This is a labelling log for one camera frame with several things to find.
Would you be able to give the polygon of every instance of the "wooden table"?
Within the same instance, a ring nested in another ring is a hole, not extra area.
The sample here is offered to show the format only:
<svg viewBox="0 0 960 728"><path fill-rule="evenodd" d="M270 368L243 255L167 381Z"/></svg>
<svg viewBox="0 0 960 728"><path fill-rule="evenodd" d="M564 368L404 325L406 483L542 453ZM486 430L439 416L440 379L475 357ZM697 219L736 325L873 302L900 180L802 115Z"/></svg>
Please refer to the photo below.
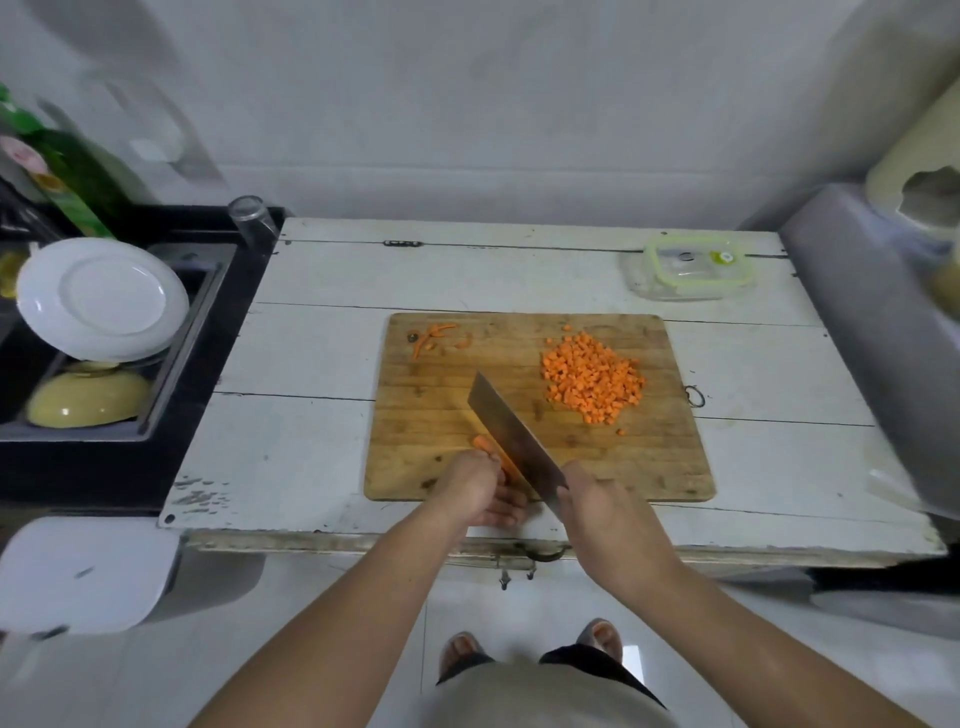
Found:
<svg viewBox="0 0 960 728"><path fill-rule="evenodd" d="M656 506L685 559L724 570L944 553L927 516L867 492L889 446L775 234L725 233L756 270L736 298L654 302L627 287L624 255L691 234L288 220L161 525L208 548L362 552L416 505L362 494L392 313L651 313L706 399L694 416L717 496ZM564 544L543 512L516 533L472 528L458 556L502 566Z"/></svg>

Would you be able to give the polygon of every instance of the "plastic food container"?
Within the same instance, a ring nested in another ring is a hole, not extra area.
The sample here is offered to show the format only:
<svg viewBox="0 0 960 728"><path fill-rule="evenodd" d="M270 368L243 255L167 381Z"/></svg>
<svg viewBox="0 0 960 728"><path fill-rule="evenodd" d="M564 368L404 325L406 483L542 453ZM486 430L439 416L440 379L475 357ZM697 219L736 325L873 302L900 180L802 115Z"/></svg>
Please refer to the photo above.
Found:
<svg viewBox="0 0 960 728"><path fill-rule="evenodd" d="M638 295L659 301L722 299L751 286L754 267L725 237L671 237L625 254L627 282Z"/></svg>

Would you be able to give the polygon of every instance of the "yellow bowl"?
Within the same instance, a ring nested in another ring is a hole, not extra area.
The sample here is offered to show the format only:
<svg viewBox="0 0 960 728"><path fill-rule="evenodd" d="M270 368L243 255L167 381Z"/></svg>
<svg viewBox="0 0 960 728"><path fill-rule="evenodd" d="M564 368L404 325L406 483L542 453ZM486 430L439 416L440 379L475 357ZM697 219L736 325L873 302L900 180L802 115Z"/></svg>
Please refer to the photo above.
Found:
<svg viewBox="0 0 960 728"><path fill-rule="evenodd" d="M27 402L28 422L40 427L92 427L140 413L150 382L136 372L65 372L45 382Z"/></svg>

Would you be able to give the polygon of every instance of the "tiled floor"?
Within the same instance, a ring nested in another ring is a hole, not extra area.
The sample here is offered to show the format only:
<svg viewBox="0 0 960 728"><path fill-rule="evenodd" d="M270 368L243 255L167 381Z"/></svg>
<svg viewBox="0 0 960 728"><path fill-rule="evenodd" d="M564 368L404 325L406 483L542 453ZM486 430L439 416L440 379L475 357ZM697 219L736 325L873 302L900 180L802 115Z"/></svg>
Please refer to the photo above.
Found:
<svg viewBox="0 0 960 728"><path fill-rule="evenodd" d="M256 589L224 607L108 637L62 636L40 647L10 637L0 650L5 728L181 728L275 631L351 564L348 558L271 556ZM742 725L660 638L570 569L499 574L444 568L414 627L373 726L417 725L446 639L472 631L493 657L536 660L572 642L594 617L638 646L645 682L684 726ZM880 688L931 725L960 712L960 643L826 615L780 598L732 594ZM405 723L397 716L408 716Z"/></svg>

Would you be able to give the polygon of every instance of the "knife blade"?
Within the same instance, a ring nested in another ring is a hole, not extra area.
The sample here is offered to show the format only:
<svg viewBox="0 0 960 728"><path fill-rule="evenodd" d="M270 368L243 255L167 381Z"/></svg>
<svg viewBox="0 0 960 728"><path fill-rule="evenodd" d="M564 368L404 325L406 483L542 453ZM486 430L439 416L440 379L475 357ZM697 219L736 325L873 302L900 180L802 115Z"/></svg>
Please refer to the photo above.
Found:
<svg viewBox="0 0 960 728"><path fill-rule="evenodd" d="M566 484L564 472L543 448L537 436L500 397L490 380L480 372L473 378L467 404L504 454L537 491L537 495L559 518L557 488Z"/></svg>

